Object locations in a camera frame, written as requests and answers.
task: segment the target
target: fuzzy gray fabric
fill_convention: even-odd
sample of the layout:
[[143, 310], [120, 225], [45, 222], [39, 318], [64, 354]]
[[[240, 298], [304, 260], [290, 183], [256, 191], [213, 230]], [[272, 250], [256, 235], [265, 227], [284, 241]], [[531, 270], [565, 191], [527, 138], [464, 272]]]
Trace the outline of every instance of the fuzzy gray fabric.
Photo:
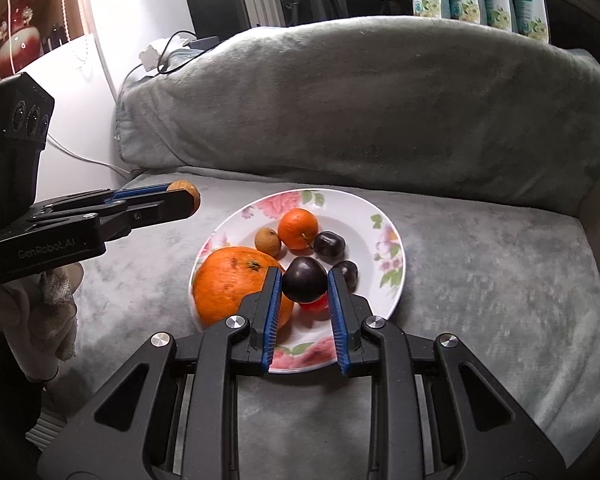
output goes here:
[[600, 174], [600, 67], [457, 20], [252, 28], [122, 92], [123, 160], [575, 215]]
[[[160, 330], [185, 336], [189, 274], [213, 229], [247, 203], [297, 184], [186, 179], [192, 218], [134, 231], [84, 263], [76, 356], [48, 384], [65, 412]], [[404, 244], [406, 282], [394, 321], [435, 338], [458, 334], [558, 447], [567, 463], [600, 427], [600, 279], [580, 223], [531, 208], [348, 189], [381, 208]], [[335, 366], [240, 381], [244, 480], [363, 479], [370, 381]]]

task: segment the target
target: sofa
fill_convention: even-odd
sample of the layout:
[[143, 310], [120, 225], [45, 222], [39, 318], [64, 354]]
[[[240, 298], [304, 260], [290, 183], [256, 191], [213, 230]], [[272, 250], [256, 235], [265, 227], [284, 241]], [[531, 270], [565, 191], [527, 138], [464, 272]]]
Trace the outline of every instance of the sofa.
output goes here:
[[[151, 334], [198, 330], [189, 274], [222, 220], [309, 185], [393, 221], [393, 322], [459, 335], [568, 465], [599, 430], [600, 272], [581, 219], [599, 242], [600, 67], [586, 54], [405, 16], [261, 27], [126, 86], [115, 136], [140, 168], [128, 187], [189, 180], [202, 205], [84, 262], [75, 356], [46, 385], [67, 416]], [[241, 378], [238, 416], [246, 480], [365, 474], [366, 378]]]

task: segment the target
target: glove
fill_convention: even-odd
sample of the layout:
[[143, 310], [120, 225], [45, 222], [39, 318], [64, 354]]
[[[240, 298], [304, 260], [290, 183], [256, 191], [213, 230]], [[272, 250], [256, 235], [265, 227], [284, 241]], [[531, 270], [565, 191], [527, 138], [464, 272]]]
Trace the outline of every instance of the glove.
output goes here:
[[74, 292], [81, 264], [71, 264], [0, 285], [0, 332], [30, 381], [49, 381], [58, 360], [74, 355]]

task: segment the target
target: plate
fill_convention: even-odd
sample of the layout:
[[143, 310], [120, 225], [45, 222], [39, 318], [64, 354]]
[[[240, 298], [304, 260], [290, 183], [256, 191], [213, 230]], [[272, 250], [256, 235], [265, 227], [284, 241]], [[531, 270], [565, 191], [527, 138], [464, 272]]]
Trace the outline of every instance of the plate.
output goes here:
[[[357, 195], [336, 189], [295, 189], [266, 196], [236, 211], [200, 249], [188, 284], [191, 314], [200, 329], [203, 324], [191, 293], [200, 265], [216, 249], [253, 247], [260, 228], [277, 230], [280, 217], [295, 207], [311, 211], [321, 231], [333, 231], [345, 239], [345, 259], [358, 266], [355, 293], [366, 298], [373, 314], [391, 316], [404, 286], [404, 248], [394, 224], [375, 205]], [[286, 269], [294, 257], [283, 246], [278, 260]], [[331, 267], [320, 262], [327, 270]], [[335, 361], [329, 313], [310, 314], [296, 304], [289, 322], [278, 330], [270, 373], [305, 372]]]

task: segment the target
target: red vase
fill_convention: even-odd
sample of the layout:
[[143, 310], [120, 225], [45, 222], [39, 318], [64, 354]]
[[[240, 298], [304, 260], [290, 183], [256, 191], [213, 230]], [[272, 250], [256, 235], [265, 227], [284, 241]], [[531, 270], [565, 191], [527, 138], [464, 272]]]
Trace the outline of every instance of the red vase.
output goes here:
[[5, 10], [0, 17], [0, 39], [4, 41], [3, 46], [0, 48], [1, 78], [8, 77], [14, 73], [11, 68], [11, 56], [13, 56], [13, 68], [18, 72], [44, 54], [40, 33], [37, 28], [29, 25], [33, 18], [33, 12], [30, 7], [32, 1], [13, 0], [11, 2], [11, 15], [9, 17], [11, 21], [10, 38], [8, 38], [7, 11]]

